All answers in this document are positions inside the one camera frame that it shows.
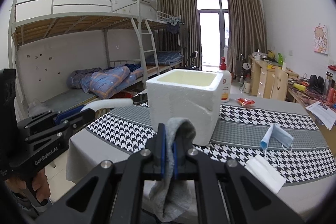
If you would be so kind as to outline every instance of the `green bottle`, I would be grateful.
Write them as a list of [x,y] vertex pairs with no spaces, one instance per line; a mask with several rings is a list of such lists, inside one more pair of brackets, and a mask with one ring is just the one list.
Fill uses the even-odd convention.
[[278,53],[278,55],[279,55],[279,58],[278,58],[278,64],[279,64],[280,66],[282,66],[282,62],[283,62],[282,55],[281,55],[280,53]]

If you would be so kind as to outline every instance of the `white handle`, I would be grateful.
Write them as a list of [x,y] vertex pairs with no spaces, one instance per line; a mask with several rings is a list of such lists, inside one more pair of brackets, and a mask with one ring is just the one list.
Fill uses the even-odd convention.
[[91,108],[94,111],[98,111],[102,108],[125,107],[131,105],[133,105],[133,100],[130,98],[98,100],[88,103],[85,107],[82,108],[81,112],[88,108]]

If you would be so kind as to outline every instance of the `bolt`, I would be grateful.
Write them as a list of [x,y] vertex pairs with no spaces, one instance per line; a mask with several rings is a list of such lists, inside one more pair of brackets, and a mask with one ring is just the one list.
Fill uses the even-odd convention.
[[149,156],[151,153],[152,152],[149,149],[147,149],[147,148],[145,148],[145,149],[143,149],[143,150],[140,151],[140,154],[142,156],[144,156],[144,157]]
[[100,166],[103,167],[104,169],[110,168],[112,166],[112,162],[110,162],[109,160],[103,160],[100,163]]
[[235,160],[228,160],[227,165],[229,167],[236,167],[238,165],[238,162],[236,162]]
[[189,154],[190,156],[195,156],[195,155],[198,154],[198,150],[197,150],[196,148],[190,148],[190,149],[188,150],[188,154]]

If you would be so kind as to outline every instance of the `bunk bed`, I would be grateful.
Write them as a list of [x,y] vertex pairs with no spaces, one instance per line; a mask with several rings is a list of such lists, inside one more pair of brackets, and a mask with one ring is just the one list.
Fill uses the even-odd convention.
[[[8,28],[8,59],[10,68],[16,68],[17,81],[16,81],[16,98],[17,105],[20,109],[20,113],[23,118],[28,116],[28,103],[26,101],[24,90],[21,88],[21,76],[20,76],[20,62],[17,58],[17,49],[26,45],[47,37],[59,36],[67,33],[84,32],[102,30],[104,33],[104,44],[106,61],[108,66],[112,63],[114,66],[118,64],[125,64],[128,62],[140,62],[144,72],[142,77],[139,77],[134,83],[140,81],[143,82],[143,87],[146,88],[146,80],[153,75],[159,75],[160,73],[170,70],[175,66],[179,66],[182,60],[170,65],[159,65],[157,60],[157,52],[154,41],[154,30],[163,29],[167,26],[168,22],[172,20],[179,20],[174,16],[167,15],[161,12],[157,12],[156,19],[145,18],[141,15],[140,3],[141,0],[126,5],[121,8],[113,10],[112,0],[109,1],[109,5],[94,4],[94,3],[71,3],[71,4],[54,4],[54,0],[51,0],[50,14],[28,18],[25,20],[16,20],[16,9],[19,5],[39,0],[27,0],[23,2],[17,2],[13,0],[11,8],[9,28]],[[69,5],[93,5],[100,7],[108,7],[110,12],[66,12],[66,13],[54,13],[54,7],[57,6],[69,6]],[[131,5],[137,6],[137,15],[123,14],[126,7]],[[108,30],[131,30],[134,29],[139,43],[140,59],[130,60],[110,60],[109,45],[108,45]],[[152,49],[144,51],[142,44],[142,37],[144,35],[150,35],[152,42]],[[155,65],[146,65],[145,54],[153,54],[155,58]],[[53,110],[64,111],[72,108],[76,105],[88,103],[93,100],[97,100],[97,96],[94,94],[86,94],[82,90],[69,90],[65,93],[57,95],[44,103]]]

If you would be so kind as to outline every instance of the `white lotion bottle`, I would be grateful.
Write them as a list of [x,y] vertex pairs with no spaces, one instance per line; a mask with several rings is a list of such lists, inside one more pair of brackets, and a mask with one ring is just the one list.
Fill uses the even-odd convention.
[[223,74],[222,79],[222,103],[228,102],[231,90],[231,73],[226,70],[225,57],[222,57],[222,63],[219,66],[219,71],[217,73]]

